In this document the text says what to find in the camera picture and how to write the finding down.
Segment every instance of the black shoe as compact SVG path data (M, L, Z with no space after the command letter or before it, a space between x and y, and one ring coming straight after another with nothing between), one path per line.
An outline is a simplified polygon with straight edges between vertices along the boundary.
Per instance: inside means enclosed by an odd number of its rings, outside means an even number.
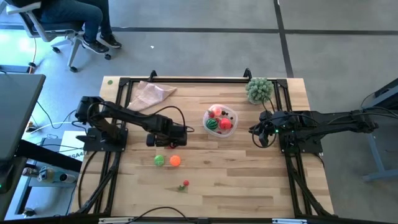
M113 48L121 48L122 47L122 44L120 44L119 42L116 41L113 34L109 35L109 37L107 37L107 38L103 37L102 35L100 37L107 44L109 44L110 47L113 47Z
M90 43L84 40L83 45L97 54L105 54L106 52L109 51L109 47L99 43L97 40L94 40L93 42Z

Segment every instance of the green plant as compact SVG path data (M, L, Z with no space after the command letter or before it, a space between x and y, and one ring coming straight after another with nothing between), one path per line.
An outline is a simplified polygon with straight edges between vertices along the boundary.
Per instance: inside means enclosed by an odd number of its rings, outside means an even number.
M271 94L274 91L274 85L266 78L253 78L246 85L246 94L248 100L253 104L262 103L262 99L265 97L264 102L271 98Z

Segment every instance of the wooden table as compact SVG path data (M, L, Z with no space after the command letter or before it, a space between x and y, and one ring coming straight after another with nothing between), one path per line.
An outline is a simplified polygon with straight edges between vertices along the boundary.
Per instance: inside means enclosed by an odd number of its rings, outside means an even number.
M100 96L115 101L120 77L104 77ZM293 110L309 110L304 81L287 79ZM142 128L128 124L129 138L122 154L113 201L112 216L137 216L159 206L172 206L188 217L239 217L275 218L293 217L292 199L284 156L276 141L267 149L256 147L248 133L250 126L258 123L262 105L252 105L246 99L244 84L230 83L168 83L177 87L164 102L143 113L153 113L167 105L178 106L184 113L187 125L195 128L188 134L188 144L176 149L147 147L147 133ZM236 132L222 139L208 134L202 125L203 114L213 104L223 104L237 111ZM167 109L162 115L181 123L177 110ZM181 166L156 167L155 155L179 155ZM88 166L81 188L84 203L97 187L104 153L99 152ZM333 213L325 172L319 158L303 154L307 184L314 196ZM184 192L178 186L184 180L190 185ZM298 191L300 202L302 194ZM103 197L103 210L107 189ZM75 194L72 211L78 210ZM157 210L152 217L179 217L173 210Z

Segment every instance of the green ball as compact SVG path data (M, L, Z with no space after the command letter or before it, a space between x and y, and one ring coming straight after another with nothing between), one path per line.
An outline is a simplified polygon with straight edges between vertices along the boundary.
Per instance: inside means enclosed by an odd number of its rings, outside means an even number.
M210 130L214 130L218 127L218 122L214 118L210 118L206 122L206 127Z
M162 155L155 156L155 165L157 165L157 166L164 165L164 156L162 156Z

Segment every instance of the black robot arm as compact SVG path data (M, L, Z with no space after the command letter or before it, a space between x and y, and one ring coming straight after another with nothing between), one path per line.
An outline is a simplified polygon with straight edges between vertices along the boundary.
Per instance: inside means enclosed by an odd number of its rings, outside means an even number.
M322 152L322 148L313 149L326 134L342 131L371 133L378 125L367 113L356 110L343 113L319 113L317 111L277 111L272 114L264 111L260 123L251 127L249 132L259 136L262 146L268 145L268 136L279 134L286 144L304 147L305 152Z
M146 115L132 111L113 102L104 101L100 97L84 96L75 116L79 122L89 123L100 131L101 142L118 143L123 141L124 134L121 128L106 120L106 118L114 118L135 124L149 132L147 136L148 146L177 147L187 145L187 127L185 124L176 124L172 119L160 114Z

